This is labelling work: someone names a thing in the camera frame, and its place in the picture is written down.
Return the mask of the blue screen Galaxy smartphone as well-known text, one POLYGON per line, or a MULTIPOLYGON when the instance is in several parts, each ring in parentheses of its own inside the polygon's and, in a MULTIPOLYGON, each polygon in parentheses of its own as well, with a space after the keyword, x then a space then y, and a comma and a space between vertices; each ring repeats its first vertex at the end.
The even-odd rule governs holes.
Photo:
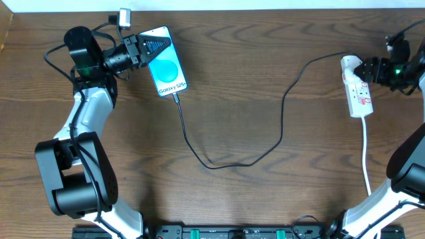
POLYGON ((164 97, 186 89, 187 82, 169 29, 162 26, 139 35, 165 37, 171 41, 171 44, 148 64, 159 96, 164 97))

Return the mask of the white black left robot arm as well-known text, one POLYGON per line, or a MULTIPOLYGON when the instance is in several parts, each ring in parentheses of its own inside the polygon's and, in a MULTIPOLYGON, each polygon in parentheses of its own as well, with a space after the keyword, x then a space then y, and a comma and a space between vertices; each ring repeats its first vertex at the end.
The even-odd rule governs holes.
POLYGON ((93 222, 112 238, 150 238, 140 212, 118 196, 118 182, 100 141, 104 124, 116 106, 117 77, 147 66, 172 45, 157 29, 121 38, 102 50, 96 37, 106 33, 74 27, 64 36, 74 66, 67 78, 74 106, 62 129, 37 144, 35 157, 51 211, 93 222))

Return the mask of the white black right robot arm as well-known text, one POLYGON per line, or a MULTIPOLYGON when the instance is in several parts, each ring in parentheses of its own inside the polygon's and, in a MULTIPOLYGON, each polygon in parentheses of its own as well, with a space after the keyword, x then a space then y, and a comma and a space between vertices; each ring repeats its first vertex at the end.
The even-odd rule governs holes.
MULTIPOLYGON (((388 58, 356 55, 341 59, 349 113, 364 120, 372 114, 369 84, 386 86, 411 95, 424 90, 424 45, 411 55, 404 33, 386 38, 388 58)), ((376 238, 381 230, 403 214, 424 208, 424 126, 421 125, 391 156, 386 179, 357 206, 336 218, 325 238, 376 238)))

